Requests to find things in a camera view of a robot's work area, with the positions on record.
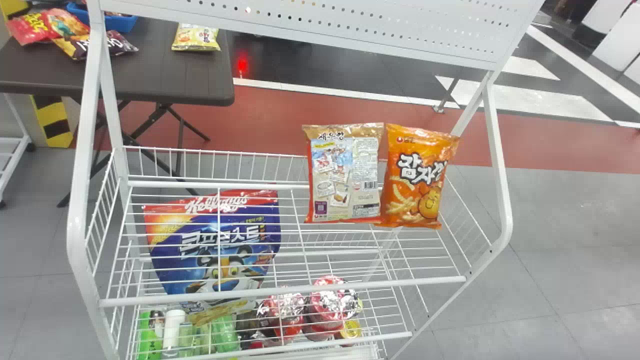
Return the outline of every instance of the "kellogg's logo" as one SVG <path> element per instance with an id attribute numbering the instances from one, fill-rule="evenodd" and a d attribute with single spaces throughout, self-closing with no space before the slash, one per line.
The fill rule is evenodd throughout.
<path id="1" fill-rule="evenodd" d="M 212 213 L 213 211 L 220 209 L 223 213 L 233 213 L 239 208 L 245 208 L 248 201 L 249 198 L 246 195 L 243 195 L 222 198 L 218 204 L 218 197 L 204 198 L 200 196 L 189 201 L 184 206 L 184 211 L 187 214 L 197 214 L 204 211 Z"/>

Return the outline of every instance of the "red floor stripe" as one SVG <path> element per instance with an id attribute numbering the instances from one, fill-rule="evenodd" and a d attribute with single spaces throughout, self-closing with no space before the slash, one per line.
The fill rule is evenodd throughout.
<path id="1" fill-rule="evenodd" d="M 132 131 L 153 107 L 147 102 L 126 107 L 121 113 L 123 128 Z M 176 105 L 175 109 L 211 137 L 203 142 L 185 129 L 187 148 L 277 154 L 304 154 L 302 124 L 393 122 L 450 131 L 462 113 L 447 109 L 436 114 L 429 106 L 247 86 L 236 87 L 236 102 L 228 108 Z M 635 129 L 516 115 L 499 115 L 499 123 L 508 167 L 640 174 L 640 132 Z M 175 147 L 177 130 L 178 122 L 166 115 L 139 140 L 147 146 Z M 381 155 L 386 151 L 384 146 Z M 483 113 L 474 115 L 463 134 L 455 163 L 490 165 Z"/>

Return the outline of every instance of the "kellogg's cereal box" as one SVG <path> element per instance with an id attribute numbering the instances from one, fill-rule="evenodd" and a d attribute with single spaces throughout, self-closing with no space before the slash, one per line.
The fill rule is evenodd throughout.
<path id="1" fill-rule="evenodd" d="M 170 295 L 260 288 L 280 250 L 274 190 L 228 190 L 143 210 L 152 263 Z M 250 311 L 255 299 L 230 294 L 229 299 L 181 305 L 191 322 L 200 325 Z"/>

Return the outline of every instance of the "snack bag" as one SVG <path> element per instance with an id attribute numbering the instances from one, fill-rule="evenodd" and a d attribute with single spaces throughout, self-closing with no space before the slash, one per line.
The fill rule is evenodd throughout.
<path id="1" fill-rule="evenodd" d="M 44 15 L 47 26 L 56 32 L 55 37 L 71 38 L 89 35 L 89 27 L 66 10 L 53 8 L 44 12 Z"/>
<path id="2" fill-rule="evenodd" d="M 46 11 L 28 13 L 27 15 L 16 17 L 7 21 L 6 27 L 22 46 L 57 38 L 59 36 L 58 33 L 49 28 L 46 23 L 45 13 Z"/>
<path id="3" fill-rule="evenodd" d="M 387 133 L 389 155 L 380 226 L 439 229 L 444 175 L 460 138 L 395 124 L 387 124 Z"/>
<path id="4" fill-rule="evenodd" d="M 212 194 L 146 205 L 143 210 L 152 264 L 170 295 L 260 288 L 280 250 L 274 190 L 228 190 L 220 193 L 220 200 Z M 200 326 L 251 311 L 255 299 L 229 295 L 180 304 L 189 321 Z"/>
<path id="5" fill-rule="evenodd" d="M 73 60 L 86 59 L 89 51 L 89 35 L 57 38 L 52 41 Z M 109 46 L 109 55 L 112 56 L 138 51 L 137 47 L 131 45 L 127 39 L 115 30 L 107 31 L 107 45 Z"/>
<path id="6" fill-rule="evenodd" d="M 175 32 L 175 40 L 171 45 L 173 51 L 220 51 L 216 42 L 218 29 L 191 24 L 179 24 Z"/>
<path id="7" fill-rule="evenodd" d="M 309 212 L 305 222 L 379 220 L 378 147 L 382 123 L 303 125 Z"/>

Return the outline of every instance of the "blue tray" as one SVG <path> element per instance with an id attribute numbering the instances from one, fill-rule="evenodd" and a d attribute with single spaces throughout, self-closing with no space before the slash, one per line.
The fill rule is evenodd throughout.
<path id="1" fill-rule="evenodd" d="M 78 7 L 76 3 L 67 3 L 67 11 L 74 14 L 80 21 L 89 25 L 89 13 Z M 138 20 L 137 16 L 105 16 L 104 25 L 107 31 L 115 30 L 119 33 L 128 33 Z"/>

